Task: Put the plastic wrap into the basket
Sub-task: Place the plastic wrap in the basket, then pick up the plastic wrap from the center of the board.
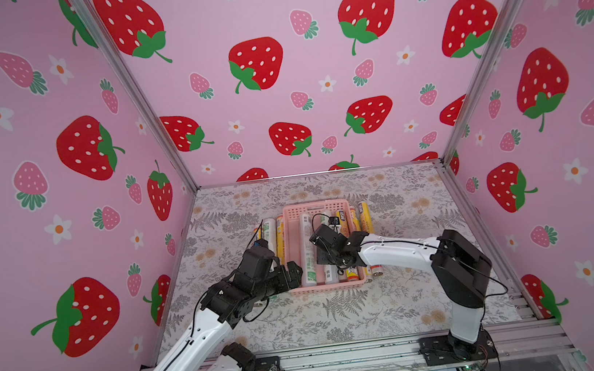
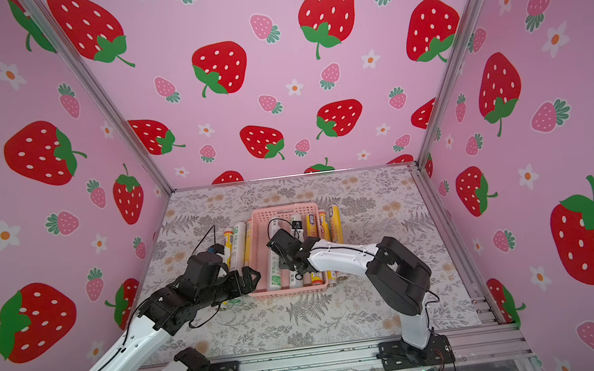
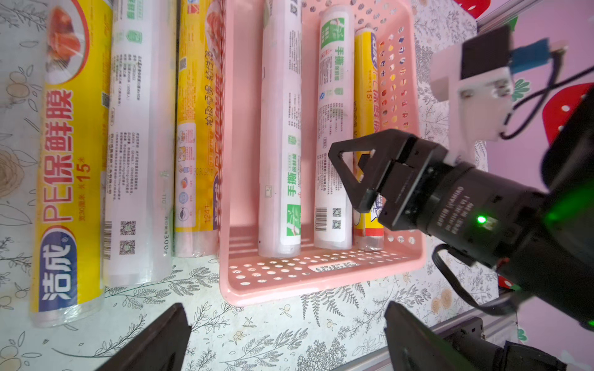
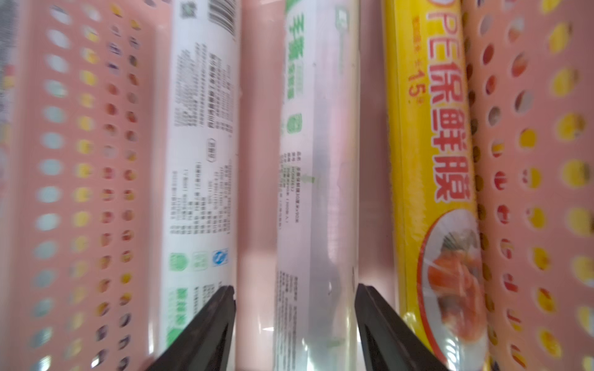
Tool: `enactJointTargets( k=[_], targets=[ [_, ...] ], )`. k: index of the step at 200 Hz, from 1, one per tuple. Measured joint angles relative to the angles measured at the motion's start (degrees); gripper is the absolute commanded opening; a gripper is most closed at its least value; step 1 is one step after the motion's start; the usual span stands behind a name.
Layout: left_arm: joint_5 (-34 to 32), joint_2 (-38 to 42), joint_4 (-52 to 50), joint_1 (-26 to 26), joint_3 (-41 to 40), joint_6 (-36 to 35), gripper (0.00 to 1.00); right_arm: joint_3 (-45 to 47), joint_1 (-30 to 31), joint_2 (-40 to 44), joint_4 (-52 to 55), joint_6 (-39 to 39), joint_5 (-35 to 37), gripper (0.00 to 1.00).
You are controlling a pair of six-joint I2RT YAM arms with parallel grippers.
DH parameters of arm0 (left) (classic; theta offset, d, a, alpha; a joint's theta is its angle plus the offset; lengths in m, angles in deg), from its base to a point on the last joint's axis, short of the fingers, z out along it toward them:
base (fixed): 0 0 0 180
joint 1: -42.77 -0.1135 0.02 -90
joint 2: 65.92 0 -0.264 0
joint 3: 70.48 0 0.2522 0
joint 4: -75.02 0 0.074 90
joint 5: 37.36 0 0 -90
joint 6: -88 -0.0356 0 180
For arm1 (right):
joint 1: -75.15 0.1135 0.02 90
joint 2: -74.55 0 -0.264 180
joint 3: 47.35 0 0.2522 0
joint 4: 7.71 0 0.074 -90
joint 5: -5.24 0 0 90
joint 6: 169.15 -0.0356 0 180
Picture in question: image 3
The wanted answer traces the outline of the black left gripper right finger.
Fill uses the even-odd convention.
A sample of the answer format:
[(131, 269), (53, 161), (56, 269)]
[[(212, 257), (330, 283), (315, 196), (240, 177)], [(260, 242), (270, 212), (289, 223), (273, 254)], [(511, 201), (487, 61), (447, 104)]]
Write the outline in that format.
[(385, 319), (385, 335), (394, 370), (475, 369), (470, 361), (403, 305), (391, 301), (386, 309)]

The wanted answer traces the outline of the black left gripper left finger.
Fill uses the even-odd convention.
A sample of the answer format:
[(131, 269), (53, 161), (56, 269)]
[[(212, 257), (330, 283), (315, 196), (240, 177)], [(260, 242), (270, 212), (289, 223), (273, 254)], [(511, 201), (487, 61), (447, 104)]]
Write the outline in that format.
[(100, 370), (180, 370), (191, 327), (182, 304), (169, 307)]

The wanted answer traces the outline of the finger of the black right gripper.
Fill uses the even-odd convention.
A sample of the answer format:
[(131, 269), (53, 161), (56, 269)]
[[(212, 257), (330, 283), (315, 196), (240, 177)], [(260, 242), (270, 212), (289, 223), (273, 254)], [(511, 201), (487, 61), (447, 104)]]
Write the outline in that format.
[(394, 165), (403, 162), (417, 140), (413, 134), (389, 129), (331, 145), (329, 160), (357, 212), (371, 211)]

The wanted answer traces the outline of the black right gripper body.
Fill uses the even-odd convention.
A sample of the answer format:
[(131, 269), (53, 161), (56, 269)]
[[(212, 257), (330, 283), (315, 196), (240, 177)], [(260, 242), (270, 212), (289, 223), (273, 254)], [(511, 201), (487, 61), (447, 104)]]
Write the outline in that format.
[(387, 166), (377, 193), (385, 199), (379, 221), (388, 230), (449, 230), (454, 207), (448, 204), (464, 163), (445, 162), (448, 150), (413, 134), (371, 134), (366, 137), (374, 158)]

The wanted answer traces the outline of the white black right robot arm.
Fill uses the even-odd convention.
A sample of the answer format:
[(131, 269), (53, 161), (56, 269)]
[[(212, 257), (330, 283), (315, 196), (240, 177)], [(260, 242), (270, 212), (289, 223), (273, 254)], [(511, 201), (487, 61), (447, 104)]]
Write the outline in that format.
[(544, 155), (546, 193), (467, 162), (447, 165), (442, 145), (396, 129), (334, 143), (328, 156), (357, 212), (383, 198), (383, 227), (435, 237), (518, 286), (483, 312), (507, 315), (535, 296), (593, 328), (592, 93)]

